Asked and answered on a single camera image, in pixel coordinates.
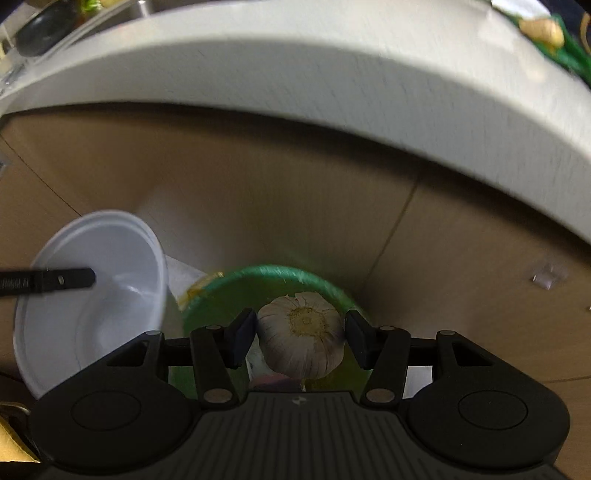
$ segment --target white bucket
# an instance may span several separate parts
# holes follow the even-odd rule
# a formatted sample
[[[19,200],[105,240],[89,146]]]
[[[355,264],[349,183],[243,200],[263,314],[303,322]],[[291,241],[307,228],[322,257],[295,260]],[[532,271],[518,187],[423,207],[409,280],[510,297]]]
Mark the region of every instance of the white bucket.
[[[36,398],[140,333],[174,323],[165,321],[170,294],[164,253],[136,216],[106,210],[79,218],[55,234],[32,264],[69,267],[92,268],[96,284],[18,299],[14,351]]]

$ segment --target green bowl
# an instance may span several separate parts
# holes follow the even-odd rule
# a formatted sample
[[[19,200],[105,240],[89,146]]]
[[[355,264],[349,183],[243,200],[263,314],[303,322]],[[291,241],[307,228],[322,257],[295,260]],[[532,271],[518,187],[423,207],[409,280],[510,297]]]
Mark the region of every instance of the green bowl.
[[[277,297],[293,296],[303,291],[315,291],[324,297],[344,317],[348,310],[361,309],[345,292],[326,280],[298,268],[280,265],[246,267],[225,277],[215,278],[204,286],[183,313],[186,336],[195,328],[216,324],[228,325],[246,307],[256,312]],[[243,397],[248,390],[245,363],[237,370],[228,370],[236,391]],[[324,378],[305,380],[306,391],[349,390],[361,394],[369,372],[359,368],[349,345],[341,364]],[[171,368],[170,383],[188,398],[196,398],[193,369]]]

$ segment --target white bucket rim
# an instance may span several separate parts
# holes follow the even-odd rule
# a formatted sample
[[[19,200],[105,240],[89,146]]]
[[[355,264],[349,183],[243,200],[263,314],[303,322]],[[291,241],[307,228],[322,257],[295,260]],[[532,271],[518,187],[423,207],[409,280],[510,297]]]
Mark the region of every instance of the white bucket rim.
[[[162,246],[158,241],[152,229],[139,217],[122,210],[99,210],[97,212],[88,213],[76,220],[71,221],[62,227],[49,241],[43,246],[41,251],[37,254],[31,268],[44,268],[47,261],[51,257],[53,251],[57,249],[62,243],[69,241],[73,234],[91,228],[96,225],[97,220],[106,220],[120,225],[125,225],[140,234],[144,240],[150,245],[154,253],[157,268],[158,268],[158,284],[157,284],[157,301],[154,303],[151,315],[146,322],[146,331],[160,330],[161,321],[164,317],[166,308],[166,297],[168,291],[168,272],[166,267],[166,258]],[[18,370],[21,374],[22,380],[31,391],[35,398],[40,398],[46,391],[42,382],[33,373],[24,345],[24,322],[25,311],[27,305],[27,296],[20,296],[17,299],[17,304],[14,310],[14,329],[12,335],[12,344],[14,347],[14,355],[17,361]]]

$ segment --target white logo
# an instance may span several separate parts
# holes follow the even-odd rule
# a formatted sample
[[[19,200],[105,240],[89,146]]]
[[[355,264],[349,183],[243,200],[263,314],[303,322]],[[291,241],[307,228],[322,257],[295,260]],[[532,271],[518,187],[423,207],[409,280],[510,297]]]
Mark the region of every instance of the white logo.
[[[305,397],[299,396],[296,398],[292,398],[291,401],[292,401],[292,403],[294,403],[295,405],[297,405],[299,407],[300,405],[303,405],[304,403],[306,403],[308,401],[308,399]]]

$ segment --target garlic skin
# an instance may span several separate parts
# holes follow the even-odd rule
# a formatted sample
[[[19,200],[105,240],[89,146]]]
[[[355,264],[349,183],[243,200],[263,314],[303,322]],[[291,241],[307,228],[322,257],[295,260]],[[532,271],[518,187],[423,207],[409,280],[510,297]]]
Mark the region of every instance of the garlic skin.
[[[322,378],[343,361],[345,331],[320,294],[279,297],[258,312],[256,334],[267,365],[291,378]]]

